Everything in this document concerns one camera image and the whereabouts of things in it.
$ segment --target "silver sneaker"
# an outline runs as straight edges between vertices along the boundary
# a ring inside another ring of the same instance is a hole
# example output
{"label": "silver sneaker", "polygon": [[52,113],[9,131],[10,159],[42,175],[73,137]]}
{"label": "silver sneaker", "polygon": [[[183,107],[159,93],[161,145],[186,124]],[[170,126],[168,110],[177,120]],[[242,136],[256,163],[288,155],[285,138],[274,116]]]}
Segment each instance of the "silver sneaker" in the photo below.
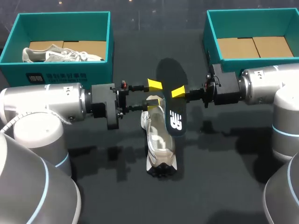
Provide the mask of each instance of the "silver sneaker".
{"label": "silver sneaker", "polygon": [[171,175],[178,168],[174,139],[165,127],[165,101],[158,96],[147,98],[150,99],[159,99],[160,106],[141,113],[141,127],[146,131],[149,148],[146,170],[154,176]]}

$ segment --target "shoelace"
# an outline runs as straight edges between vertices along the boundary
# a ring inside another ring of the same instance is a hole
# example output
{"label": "shoelace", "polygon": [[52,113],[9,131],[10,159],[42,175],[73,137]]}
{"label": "shoelace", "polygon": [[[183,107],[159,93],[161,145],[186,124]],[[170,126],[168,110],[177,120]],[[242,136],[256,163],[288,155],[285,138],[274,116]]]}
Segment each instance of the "shoelace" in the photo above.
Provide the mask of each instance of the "shoelace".
{"label": "shoelace", "polygon": [[68,59],[74,59],[76,62],[80,62],[80,61],[87,61],[88,59],[88,53],[85,51],[78,52],[72,49],[65,48],[62,54],[65,55],[65,58],[62,59],[63,61]]}

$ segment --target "cardboard box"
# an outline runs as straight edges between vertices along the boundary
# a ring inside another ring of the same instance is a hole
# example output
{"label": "cardboard box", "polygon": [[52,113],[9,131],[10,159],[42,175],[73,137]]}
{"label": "cardboard box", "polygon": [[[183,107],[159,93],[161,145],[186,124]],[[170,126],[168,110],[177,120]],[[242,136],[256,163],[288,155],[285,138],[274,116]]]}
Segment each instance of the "cardboard box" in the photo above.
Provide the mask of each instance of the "cardboard box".
{"label": "cardboard box", "polygon": [[294,57],[284,36],[253,37],[260,57]]}
{"label": "cardboard box", "polygon": [[[104,60],[22,62],[24,48],[44,50],[52,43],[86,51]],[[113,52],[110,12],[18,14],[0,57],[0,69],[12,87],[80,82],[90,88],[92,84],[112,82]]]}
{"label": "cardboard box", "polygon": [[299,63],[296,8],[208,10],[203,44],[209,64],[224,72]]}
{"label": "cardboard box", "polygon": [[258,58],[259,54],[252,38],[217,39],[222,57],[228,58]]}
{"label": "cardboard box", "polygon": [[293,57],[283,36],[217,39],[222,58]]}
{"label": "cardboard box", "polygon": [[55,44],[56,46],[62,48],[64,42],[63,41],[31,41],[29,48],[33,50],[46,50],[52,44]]}

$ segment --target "black table surface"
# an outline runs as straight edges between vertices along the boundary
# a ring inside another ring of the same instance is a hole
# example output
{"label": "black table surface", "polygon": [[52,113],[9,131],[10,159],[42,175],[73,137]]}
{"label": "black table surface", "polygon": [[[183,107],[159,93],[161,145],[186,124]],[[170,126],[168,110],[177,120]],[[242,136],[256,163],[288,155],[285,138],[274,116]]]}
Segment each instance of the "black table surface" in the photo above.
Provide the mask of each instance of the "black table surface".
{"label": "black table surface", "polygon": [[[181,64],[189,84],[205,81],[201,30],[115,32],[114,39],[116,84],[155,79],[167,57]],[[130,93],[128,103],[148,95]],[[267,224],[262,194],[278,168],[271,156],[271,106],[189,103],[187,132],[176,138],[178,172],[166,179],[146,173],[140,115],[128,113],[112,131],[105,119],[65,127],[82,195],[80,224]]]}

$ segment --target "cable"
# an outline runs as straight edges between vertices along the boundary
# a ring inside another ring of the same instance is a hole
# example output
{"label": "cable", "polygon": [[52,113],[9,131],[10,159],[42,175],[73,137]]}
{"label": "cable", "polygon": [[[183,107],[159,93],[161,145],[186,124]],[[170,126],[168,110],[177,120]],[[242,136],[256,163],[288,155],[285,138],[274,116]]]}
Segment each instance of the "cable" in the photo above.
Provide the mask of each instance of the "cable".
{"label": "cable", "polygon": [[44,111],[36,111],[36,112],[25,112],[25,113],[21,113],[17,116],[15,116],[13,119],[11,119],[1,130],[0,133],[5,133],[9,128],[11,128],[18,120],[22,119],[23,117],[26,117],[30,114],[34,114],[34,113],[49,113],[52,114],[56,117],[59,118],[59,120],[66,125],[71,125],[71,122],[66,121],[65,119],[63,119],[59,114],[57,114],[56,112],[52,111],[52,110],[44,110]]}

